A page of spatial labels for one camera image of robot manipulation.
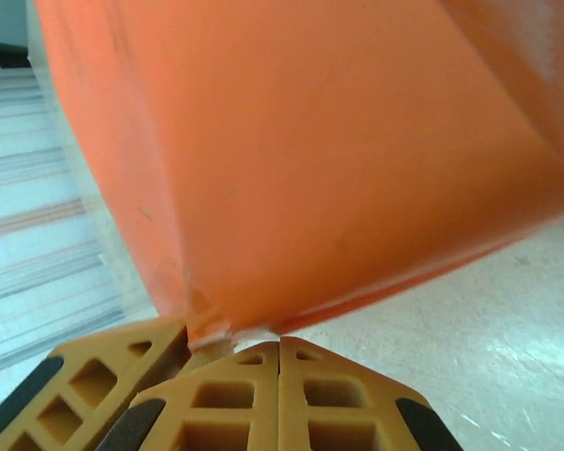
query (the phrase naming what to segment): floor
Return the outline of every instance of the floor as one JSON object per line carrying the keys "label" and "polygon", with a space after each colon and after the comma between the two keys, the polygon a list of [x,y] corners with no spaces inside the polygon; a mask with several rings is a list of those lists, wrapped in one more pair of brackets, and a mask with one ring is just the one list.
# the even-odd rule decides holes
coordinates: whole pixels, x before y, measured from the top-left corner
{"label": "floor", "polygon": [[415,388],[465,450],[564,450],[564,226],[296,335]]}
{"label": "floor", "polygon": [[[56,131],[39,113],[44,110],[34,105],[24,105],[37,110],[21,116],[27,122],[19,124],[23,129],[18,148],[38,143],[42,136],[55,139]],[[30,138],[32,125],[44,133],[36,141]],[[2,126],[10,130],[12,124]],[[0,134],[0,139],[6,139],[5,135]],[[0,145],[1,152],[9,148],[6,142]],[[29,151],[53,147],[48,143]],[[48,160],[43,159],[35,168],[16,166],[19,172],[4,173],[0,179],[0,196],[6,195],[1,190],[9,186],[10,198],[21,204],[11,203],[12,209],[4,210],[0,201],[0,218],[10,218],[0,224],[18,227],[6,228],[0,235],[0,271],[10,268],[0,272],[0,399],[59,340],[155,314],[146,293],[135,285],[133,266],[121,253],[104,208],[89,207],[87,202],[83,209],[70,205],[75,199],[92,198],[95,188],[88,194],[87,186],[79,185],[86,169],[79,156],[77,160],[71,156],[74,145],[68,143],[61,150],[69,153],[71,177],[77,184],[66,174],[63,154],[56,151],[51,153],[51,165],[46,166]],[[16,191],[13,184],[5,184],[13,178],[27,183],[30,175],[43,180],[34,185],[37,194],[33,196],[27,189],[31,185],[23,191],[20,185]],[[30,197],[18,197],[25,193]],[[31,197],[36,202],[33,208],[24,204]],[[42,217],[52,218],[50,224],[41,218],[31,226],[22,226],[19,217],[19,222],[13,220],[21,211],[46,208],[49,197],[60,205],[58,214],[80,211],[60,219],[53,211],[46,213]],[[75,246],[83,243],[87,248],[78,256],[71,248],[79,250]],[[1,249],[8,252],[1,254]],[[54,252],[61,252],[64,259],[47,257]],[[29,263],[36,257],[44,258],[44,266],[21,266],[23,260]],[[71,271],[65,274],[67,265]],[[25,272],[30,268],[37,271]],[[41,279],[55,271],[65,272],[55,280]],[[20,285],[16,293],[5,291],[15,282]],[[80,290],[88,286],[101,288]],[[121,289],[130,286],[137,289]],[[466,450],[564,450],[564,226],[297,335],[420,391]]]}

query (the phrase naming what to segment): white floor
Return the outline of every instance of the white floor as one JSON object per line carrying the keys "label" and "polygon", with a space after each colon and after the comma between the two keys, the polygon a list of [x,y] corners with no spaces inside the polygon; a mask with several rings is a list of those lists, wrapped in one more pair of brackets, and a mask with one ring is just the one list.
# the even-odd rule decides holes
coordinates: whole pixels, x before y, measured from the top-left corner
{"label": "white floor", "polygon": [[564,226],[297,335],[418,390],[465,450],[564,450]]}

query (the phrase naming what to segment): square hole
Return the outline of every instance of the square hole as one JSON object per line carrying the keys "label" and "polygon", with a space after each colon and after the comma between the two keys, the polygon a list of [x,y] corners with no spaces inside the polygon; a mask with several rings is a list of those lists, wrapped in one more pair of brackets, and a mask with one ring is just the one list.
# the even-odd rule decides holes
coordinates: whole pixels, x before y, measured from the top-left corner
{"label": "square hole", "polygon": [[192,407],[251,409],[254,395],[250,382],[210,381],[198,388]]}
{"label": "square hole", "polygon": [[70,386],[92,407],[98,407],[113,390],[117,376],[98,359],[92,359],[71,379]]}
{"label": "square hole", "polygon": [[308,380],[304,382],[309,406],[363,407],[364,398],[357,385],[344,380]]}
{"label": "square hole", "polygon": [[374,423],[309,421],[311,451],[384,451]]}
{"label": "square hole", "polygon": [[41,451],[41,448],[27,432],[24,432],[21,437],[12,444],[9,451]]}
{"label": "square hole", "polygon": [[186,423],[180,451],[246,451],[250,424]]}
{"label": "square hole", "polygon": [[82,419],[61,398],[57,397],[38,417],[39,423],[57,439],[65,444],[71,435],[82,425]]}

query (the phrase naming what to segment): plastic bag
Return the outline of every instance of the plastic bag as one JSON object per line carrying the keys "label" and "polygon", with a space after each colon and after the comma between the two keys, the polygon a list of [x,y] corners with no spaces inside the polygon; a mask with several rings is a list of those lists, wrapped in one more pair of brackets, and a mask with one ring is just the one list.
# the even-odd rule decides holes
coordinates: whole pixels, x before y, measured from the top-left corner
{"label": "plastic bag", "polygon": [[441,0],[564,158],[564,0]]}
{"label": "plastic bag", "polygon": [[346,313],[564,219],[553,141],[436,0],[36,3],[88,165],[191,346]]}

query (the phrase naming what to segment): triangular hole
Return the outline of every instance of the triangular hole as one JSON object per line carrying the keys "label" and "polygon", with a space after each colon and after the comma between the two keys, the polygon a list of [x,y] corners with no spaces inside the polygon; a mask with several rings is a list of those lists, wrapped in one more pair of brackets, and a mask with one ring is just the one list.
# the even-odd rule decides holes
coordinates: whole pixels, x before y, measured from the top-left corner
{"label": "triangular hole", "polygon": [[309,352],[306,352],[304,350],[297,350],[297,359],[299,360],[319,360],[320,357],[313,355]]}
{"label": "triangular hole", "polygon": [[262,363],[263,357],[260,355],[252,355],[239,362],[240,365],[261,365]]}
{"label": "triangular hole", "polygon": [[152,343],[149,342],[148,340],[147,341],[139,341],[137,343],[133,343],[132,345],[130,345],[128,347],[128,349],[136,357],[142,357],[144,354],[146,354],[149,351],[151,346],[152,346]]}
{"label": "triangular hole", "polygon": [[17,439],[17,442],[15,442],[10,449],[13,451],[41,451],[38,444],[34,441],[34,439],[29,437],[26,432]]}

